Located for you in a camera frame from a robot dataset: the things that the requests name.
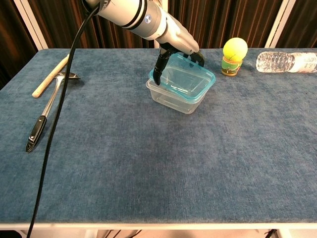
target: wooden stick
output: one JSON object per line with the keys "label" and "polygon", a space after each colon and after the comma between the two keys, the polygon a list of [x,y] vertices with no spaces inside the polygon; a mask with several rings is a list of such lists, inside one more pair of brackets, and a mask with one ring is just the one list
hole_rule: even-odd
{"label": "wooden stick", "polygon": [[57,75],[63,67],[67,64],[68,62],[68,57],[67,55],[64,59],[62,59],[61,62],[52,70],[52,72],[43,80],[43,82],[35,89],[35,91],[32,93],[32,96],[34,98],[40,97],[40,95],[44,92],[46,87],[50,84],[50,82],[53,80],[54,76]]}

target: blue table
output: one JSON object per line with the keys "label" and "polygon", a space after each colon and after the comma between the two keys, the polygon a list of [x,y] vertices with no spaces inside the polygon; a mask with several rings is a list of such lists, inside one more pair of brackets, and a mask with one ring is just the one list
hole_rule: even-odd
{"label": "blue table", "polygon": [[[36,222],[316,224],[317,75],[259,73],[262,51],[226,77],[222,50],[203,50],[216,83],[185,115],[145,87],[158,49],[76,50]],[[58,102],[28,154],[55,83],[31,95],[68,52],[38,52],[0,91],[1,224],[31,220]]]}

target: brown curtain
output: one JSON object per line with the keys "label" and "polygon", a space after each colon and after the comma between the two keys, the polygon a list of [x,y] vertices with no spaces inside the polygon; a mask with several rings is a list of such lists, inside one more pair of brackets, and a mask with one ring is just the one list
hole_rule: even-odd
{"label": "brown curtain", "polygon": [[[85,18],[81,0],[28,0],[49,48],[70,48]],[[95,16],[81,37],[79,48],[152,48],[153,41]]]}
{"label": "brown curtain", "polygon": [[0,35],[1,89],[37,52],[13,0],[1,1]]}
{"label": "brown curtain", "polygon": [[201,48],[222,48],[232,37],[264,47],[282,0],[169,0],[178,19]]}
{"label": "brown curtain", "polygon": [[317,0],[295,2],[276,47],[317,47]]}

